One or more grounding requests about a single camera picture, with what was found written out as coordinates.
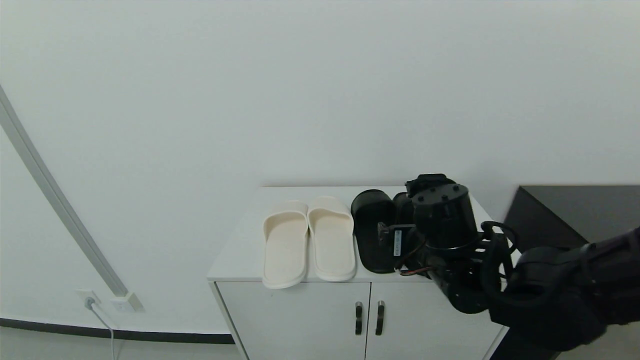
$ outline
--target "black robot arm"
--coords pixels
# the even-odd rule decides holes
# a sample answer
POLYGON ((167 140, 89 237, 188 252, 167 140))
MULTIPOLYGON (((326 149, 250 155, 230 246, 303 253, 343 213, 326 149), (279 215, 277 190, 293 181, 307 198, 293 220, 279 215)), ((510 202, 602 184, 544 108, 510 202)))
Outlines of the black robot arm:
MULTIPOLYGON (((488 238, 493 225, 481 225, 488 238)), ((591 343, 610 324, 640 321, 640 227, 577 249, 528 250, 512 271, 506 247, 491 241, 483 260, 492 321, 556 351, 591 343), (504 290, 493 281, 500 265, 507 272, 504 290)))
POLYGON ((465 186, 424 174, 406 187, 413 224, 396 227, 414 227, 414 248, 397 268, 430 277, 458 311, 488 309, 493 322, 555 351, 591 343, 610 324, 640 321, 640 227, 578 249, 534 248, 514 265, 516 232, 491 221, 479 231, 465 186))

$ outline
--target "cabinet top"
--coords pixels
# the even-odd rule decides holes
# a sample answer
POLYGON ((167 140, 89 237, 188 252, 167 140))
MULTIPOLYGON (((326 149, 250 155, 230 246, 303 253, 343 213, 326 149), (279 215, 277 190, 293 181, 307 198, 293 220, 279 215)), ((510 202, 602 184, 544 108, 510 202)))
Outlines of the cabinet top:
MULTIPOLYGON (((207 274, 209 281, 262 281, 264 264, 264 235, 262 222, 269 215, 274 205, 287 200, 300 200, 307 204, 321 195, 331 195, 340 199, 348 208, 353 199, 364 190, 376 188, 393 197, 406 191, 403 186, 327 186, 327 187, 267 187, 259 188, 247 206, 236 230, 229 236, 227 243, 214 260, 207 274)), ((491 220, 486 211, 471 196, 478 227, 483 221, 491 220)), ((358 255, 355 244, 357 270, 350 282, 429 282, 423 276, 400 276, 398 274, 375 274, 368 271, 358 255)), ((520 257, 518 251, 512 254, 513 262, 520 257)), ((314 271, 314 249, 311 244, 307 251, 307 276, 303 282, 324 282, 314 271)))

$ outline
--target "wire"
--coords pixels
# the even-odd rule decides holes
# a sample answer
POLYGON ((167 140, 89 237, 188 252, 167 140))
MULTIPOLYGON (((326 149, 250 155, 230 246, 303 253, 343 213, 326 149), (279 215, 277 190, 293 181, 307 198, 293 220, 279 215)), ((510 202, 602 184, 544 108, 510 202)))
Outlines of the wire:
POLYGON ((518 247, 518 233, 512 229, 510 226, 505 225, 501 222, 497 222, 497 221, 483 221, 482 224, 480 224, 480 226, 483 228, 483 230, 486 231, 486 229, 483 227, 483 224, 489 225, 491 227, 498 227, 500 229, 502 229, 503 231, 508 231, 511 233, 511 237, 508 238, 509 240, 511 240, 511 247, 509 248, 509 253, 512 254, 518 247))
POLYGON ((95 304, 95 300, 92 297, 88 297, 86 298, 86 300, 84 301, 84 306, 91 310, 91 312, 95 315, 95 317, 98 318, 98 320, 100 320, 100 322, 107 327, 107 329, 109 329, 109 332, 111 333, 111 360, 116 360, 116 353, 113 350, 113 329, 107 325, 106 322, 104 322, 104 320, 100 317, 100 315, 98 315, 98 313, 95 312, 95 310, 93 309, 93 305, 95 304))
POLYGON ((411 275, 415 275, 421 272, 425 272, 428 270, 433 269, 433 266, 427 266, 424 268, 420 268, 420 269, 416 269, 416 270, 401 270, 400 271, 400 276, 411 276, 411 275))

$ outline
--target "sticker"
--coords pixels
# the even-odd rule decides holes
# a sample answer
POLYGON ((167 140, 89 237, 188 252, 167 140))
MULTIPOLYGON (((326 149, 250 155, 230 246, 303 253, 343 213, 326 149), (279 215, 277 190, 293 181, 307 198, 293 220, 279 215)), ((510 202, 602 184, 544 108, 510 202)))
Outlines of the sticker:
POLYGON ((402 249, 402 230, 396 230, 394 235, 394 256, 400 256, 402 249))

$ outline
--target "black baseboard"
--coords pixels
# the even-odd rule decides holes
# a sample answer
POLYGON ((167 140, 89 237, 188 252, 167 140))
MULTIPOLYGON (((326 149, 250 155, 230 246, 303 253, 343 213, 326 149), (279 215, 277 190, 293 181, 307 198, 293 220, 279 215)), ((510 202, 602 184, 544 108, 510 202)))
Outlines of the black baseboard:
MULTIPOLYGON (((107 329, 94 329, 55 323, 27 322, 22 320, 2 319, 0 326, 14 329, 51 332, 54 334, 90 336, 92 338, 110 338, 107 329)), ((113 337, 121 340, 161 341, 163 343, 198 343, 198 344, 234 344, 231 334, 185 334, 176 332, 142 332, 114 330, 113 337)))

